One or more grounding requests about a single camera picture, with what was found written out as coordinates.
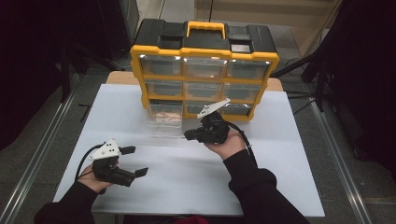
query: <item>black sweatshirt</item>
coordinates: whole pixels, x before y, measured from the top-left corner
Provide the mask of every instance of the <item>black sweatshirt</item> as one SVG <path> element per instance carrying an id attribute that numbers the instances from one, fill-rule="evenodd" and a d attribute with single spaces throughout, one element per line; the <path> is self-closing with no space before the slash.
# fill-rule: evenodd
<path id="1" fill-rule="evenodd" d="M 247 224 L 308 223 L 303 215 L 276 189 L 276 177 L 266 169 L 258 169 L 247 150 L 235 153 L 224 161 L 230 172 L 230 190 L 241 203 Z M 90 224 L 97 193 L 75 182 L 58 203 L 47 203 L 35 215 L 38 224 Z"/>

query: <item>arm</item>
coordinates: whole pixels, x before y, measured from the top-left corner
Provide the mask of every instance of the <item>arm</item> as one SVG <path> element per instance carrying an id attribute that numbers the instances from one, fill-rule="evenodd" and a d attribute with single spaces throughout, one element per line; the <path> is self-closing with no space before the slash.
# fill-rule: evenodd
<path id="1" fill-rule="evenodd" d="M 276 189 L 274 174 L 255 166 L 239 133 L 230 131 L 224 144 L 205 145 L 223 159 L 232 178 L 229 188 L 241 203 L 247 223 L 308 223 Z"/>
<path id="2" fill-rule="evenodd" d="M 58 203 L 47 203 L 38 211 L 35 223 L 94 223 L 92 204 L 98 193 L 111 184 L 96 180 L 91 165 L 85 168 L 83 174 Z"/>

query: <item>white table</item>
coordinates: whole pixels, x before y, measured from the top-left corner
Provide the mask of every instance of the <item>white table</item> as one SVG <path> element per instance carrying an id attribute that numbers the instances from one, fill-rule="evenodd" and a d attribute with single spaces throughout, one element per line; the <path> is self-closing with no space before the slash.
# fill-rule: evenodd
<path id="1" fill-rule="evenodd" d="M 140 87 L 104 84 L 99 90 L 54 201 L 74 182 L 85 152 L 115 138 L 120 147 L 136 146 L 120 157 L 119 167 L 148 174 L 126 188 L 113 186 L 97 198 L 93 212 L 135 215 L 242 215 L 228 189 L 230 175 L 220 157 L 197 141 L 155 137 L 145 128 Z M 199 120 L 185 122 L 197 128 Z M 266 91 L 251 122 L 236 122 L 246 132 L 259 167 L 277 177 L 279 191 L 306 217 L 324 217 L 314 179 L 286 93 Z"/>

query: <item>organizer carrying handle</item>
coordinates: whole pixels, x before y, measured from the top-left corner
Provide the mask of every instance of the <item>organizer carrying handle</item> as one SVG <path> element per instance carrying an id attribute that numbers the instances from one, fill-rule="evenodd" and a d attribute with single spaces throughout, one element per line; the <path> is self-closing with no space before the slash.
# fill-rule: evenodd
<path id="1" fill-rule="evenodd" d="M 187 36 L 190 35 L 190 30 L 221 31 L 221 37 L 225 39 L 224 23 L 206 22 L 206 21 L 189 21 L 189 24 L 187 25 Z"/>

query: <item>storage organizer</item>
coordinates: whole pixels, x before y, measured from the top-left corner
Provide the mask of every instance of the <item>storage organizer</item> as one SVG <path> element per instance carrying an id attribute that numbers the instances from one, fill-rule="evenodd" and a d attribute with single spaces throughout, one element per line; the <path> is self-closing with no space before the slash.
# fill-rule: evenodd
<path id="1" fill-rule="evenodd" d="M 148 125 L 167 127 L 226 98 L 224 119 L 251 120 L 279 62 L 266 26 L 198 21 L 142 20 L 131 55 Z"/>

